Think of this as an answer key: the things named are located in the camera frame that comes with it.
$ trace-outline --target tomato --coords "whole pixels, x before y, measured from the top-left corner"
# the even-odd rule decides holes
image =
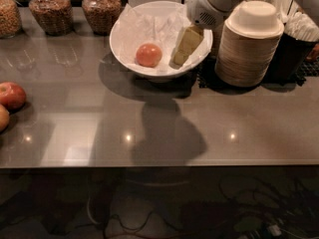
[[[3,131],[9,124],[9,112],[6,108],[0,105],[0,132]]]
[[[161,60],[162,52],[159,46],[152,43],[142,44],[136,53],[137,62],[148,68],[154,68]]]
[[[0,83],[0,105],[9,112],[23,107],[26,103],[27,95],[25,91],[16,83]]]

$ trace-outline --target gray countertop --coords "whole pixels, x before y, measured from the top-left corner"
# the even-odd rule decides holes
[[[194,72],[156,85],[113,57],[82,9],[48,37],[27,8],[24,33],[0,40],[0,79],[26,106],[0,134],[1,167],[319,163],[319,79],[253,90],[200,88]]]

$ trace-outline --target dark floor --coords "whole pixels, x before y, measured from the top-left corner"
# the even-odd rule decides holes
[[[2,169],[0,204],[0,239],[315,237],[319,167]]]

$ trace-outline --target stack of bowls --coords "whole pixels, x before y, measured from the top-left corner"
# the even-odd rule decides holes
[[[266,74],[283,30],[273,5],[242,2],[223,26],[216,74],[233,86],[257,86]]]

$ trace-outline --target jar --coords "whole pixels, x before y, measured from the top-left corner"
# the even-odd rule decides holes
[[[73,30],[70,0],[31,0],[29,9],[47,35],[62,36]]]
[[[0,0],[0,38],[15,36],[22,29],[18,6],[14,0]]]
[[[83,0],[82,8],[93,32],[110,35],[121,14],[121,0]]]

